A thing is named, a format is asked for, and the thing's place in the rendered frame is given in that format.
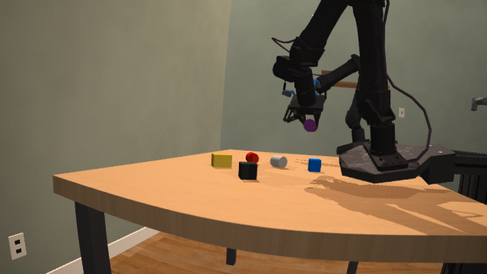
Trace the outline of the yellow block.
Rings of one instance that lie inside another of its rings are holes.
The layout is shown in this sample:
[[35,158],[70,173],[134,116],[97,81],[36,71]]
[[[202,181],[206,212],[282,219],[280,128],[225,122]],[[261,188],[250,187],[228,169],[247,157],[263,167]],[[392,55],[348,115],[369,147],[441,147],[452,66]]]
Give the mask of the yellow block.
[[213,167],[232,167],[232,155],[212,153],[211,166],[213,166]]

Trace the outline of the purple cylinder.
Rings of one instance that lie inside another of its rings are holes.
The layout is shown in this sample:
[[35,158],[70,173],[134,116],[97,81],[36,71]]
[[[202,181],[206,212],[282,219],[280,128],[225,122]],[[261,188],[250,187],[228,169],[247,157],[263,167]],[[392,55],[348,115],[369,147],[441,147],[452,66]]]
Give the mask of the purple cylinder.
[[316,126],[314,119],[307,119],[304,122],[304,129],[308,132],[315,132],[318,127]]

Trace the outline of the white cylinder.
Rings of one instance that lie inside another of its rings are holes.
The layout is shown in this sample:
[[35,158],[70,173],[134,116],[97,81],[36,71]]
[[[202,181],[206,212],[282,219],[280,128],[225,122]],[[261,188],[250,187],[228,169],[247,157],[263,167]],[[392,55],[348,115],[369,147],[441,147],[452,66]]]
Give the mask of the white cylinder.
[[279,156],[279,155],[273,155],[270,158],[270,164],[273,167],[280,167],[280,168],[285,168],[288,163],[288,160],[284,156]]

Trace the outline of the blue cube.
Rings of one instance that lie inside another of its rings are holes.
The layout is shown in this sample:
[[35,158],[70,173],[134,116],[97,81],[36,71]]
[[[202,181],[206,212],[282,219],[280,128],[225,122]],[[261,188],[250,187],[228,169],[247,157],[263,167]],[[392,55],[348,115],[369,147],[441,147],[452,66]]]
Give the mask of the blue cube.
[[320,172],[321,170],[321,160],[318,158],[309,158],[308,160],[308,171],[309,172]]

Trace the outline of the red cylinder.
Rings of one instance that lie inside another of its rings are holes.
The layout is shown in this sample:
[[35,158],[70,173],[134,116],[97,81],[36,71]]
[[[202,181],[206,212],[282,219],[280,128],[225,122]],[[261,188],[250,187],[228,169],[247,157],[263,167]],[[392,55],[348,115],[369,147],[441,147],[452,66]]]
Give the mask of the red cylinder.
[[257,154],[255,154],[255,153],[253,153],[253,154],[252,154],[252,153],[253,153],[253,152],[249,152],[249,153],[247,153],[247,155],[246,155],[246,160],[247,160],[248,162],[255,162],[255,163],[258,163],[258,161],[259,161],[259,156],[258,156]]

